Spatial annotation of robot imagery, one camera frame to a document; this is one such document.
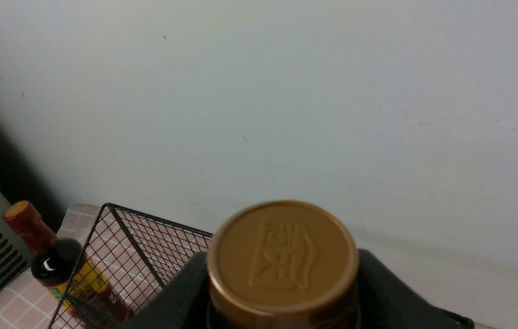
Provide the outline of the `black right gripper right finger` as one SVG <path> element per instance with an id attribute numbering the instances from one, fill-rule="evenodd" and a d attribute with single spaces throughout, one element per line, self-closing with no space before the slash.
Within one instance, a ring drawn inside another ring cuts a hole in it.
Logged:
<path id="1" fill-rule="evenodd" d="M 360 329 L 474 329 L 468 317 L 433 306 L 372 252 L 359 250 Z"/>

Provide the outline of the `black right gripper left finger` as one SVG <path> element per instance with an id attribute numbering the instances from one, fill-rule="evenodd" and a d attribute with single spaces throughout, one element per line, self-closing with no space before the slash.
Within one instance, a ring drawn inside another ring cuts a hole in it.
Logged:
<path id="1" fill-rule="evenodd" d="M 209 305 L 207 254 L 194 254 L 169 285 L 125 329 L 206 329 Z"/>

